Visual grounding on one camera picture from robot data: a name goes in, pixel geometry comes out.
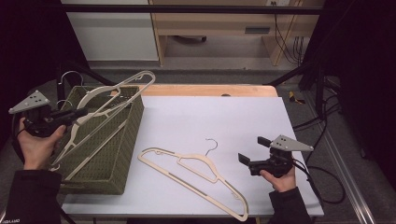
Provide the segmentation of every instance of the person's hand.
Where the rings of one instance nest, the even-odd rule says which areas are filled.
[[[18,134],[18,141],[21,145],[25,164],[24,170],[40,170],[46,168],[50,160],[50,155],[59,139],[64,135],[66,127],[60,126],[50,137],[35,137],[30,135],[24,129],[23,120],[20,120],[20,134]]]
[[[296,188],[295,167],[291,167],[289,172],[280,178],[276,178],[265,170],[260,171],[260,175],[270,182],[278,192],[285,192]]]

